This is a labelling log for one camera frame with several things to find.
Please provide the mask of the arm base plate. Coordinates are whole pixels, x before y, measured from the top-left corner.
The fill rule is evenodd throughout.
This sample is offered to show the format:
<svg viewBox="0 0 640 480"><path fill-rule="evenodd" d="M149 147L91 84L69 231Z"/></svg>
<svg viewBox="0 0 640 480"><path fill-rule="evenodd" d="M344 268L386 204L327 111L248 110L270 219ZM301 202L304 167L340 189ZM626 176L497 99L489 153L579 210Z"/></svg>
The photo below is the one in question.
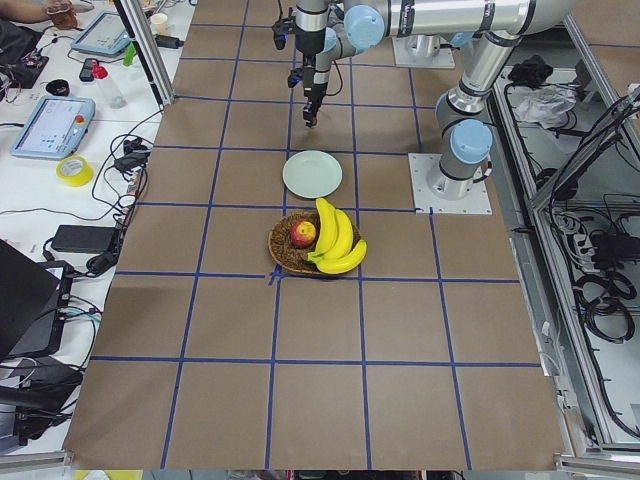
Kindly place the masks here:
<svg viewBox="0 0 640 480"><path fill-rule="evenodd" d="M394 37L395 65L405 68L455 68L452 48L439 36L414 35Z"/></svg>
<svg viewBox="0 0 640 480"><path fill-rule="evenodd" d="M492 208L478 166L467 180L453 180L440 169L441 154L408 155L414 210L421 214L491 215Z"/></svg>

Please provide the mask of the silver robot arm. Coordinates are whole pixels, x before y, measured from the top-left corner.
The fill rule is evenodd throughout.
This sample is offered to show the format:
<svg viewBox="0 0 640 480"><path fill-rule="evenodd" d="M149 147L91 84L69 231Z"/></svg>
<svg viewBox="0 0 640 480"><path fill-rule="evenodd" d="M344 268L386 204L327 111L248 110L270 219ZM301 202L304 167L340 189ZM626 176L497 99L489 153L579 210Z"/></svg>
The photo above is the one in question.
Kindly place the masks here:
<svg viewBox="0 0 640 480"><path fill-rule="evenodd" d="M436 107L444 152L426 176L428 188L447 200L464 198L493 144L478 115L511 53L525 35L563 20L573 1L299 1L272 26L274 44L288 36L302 54L292 84L303 86L309 127L326 95L333 62L377 46L386 37L443 36L465 50L459 83Z"/></svg>
<svg viewBox="0 0 640 480"><path fill-rule="evenodd" d="M316 71L329 71L334 61L349 58L377 46L384 38L384 31L374 25L363 28L339 24L326 29L324 49L316 56ZM415 35L392 38L396 67L417 69L453 70L456 66L454 48L442 37Z"/></svg>

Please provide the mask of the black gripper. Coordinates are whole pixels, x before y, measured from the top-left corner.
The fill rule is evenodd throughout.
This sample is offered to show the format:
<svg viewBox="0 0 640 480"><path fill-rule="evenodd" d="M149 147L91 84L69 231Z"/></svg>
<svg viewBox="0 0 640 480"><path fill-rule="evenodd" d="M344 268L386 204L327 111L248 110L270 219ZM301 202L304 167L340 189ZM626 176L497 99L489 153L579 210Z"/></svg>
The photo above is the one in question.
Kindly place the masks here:
<svg viewBox="0 0 640 480"><path fill-rule="evenodd" d="M321 107L321 96L326 94L329 82L329 54L304 55L302 65L290 70L287 78L289 88L303 86L304 95L308 99L303 108L303 119L306 125L316 126Z"/></svg>

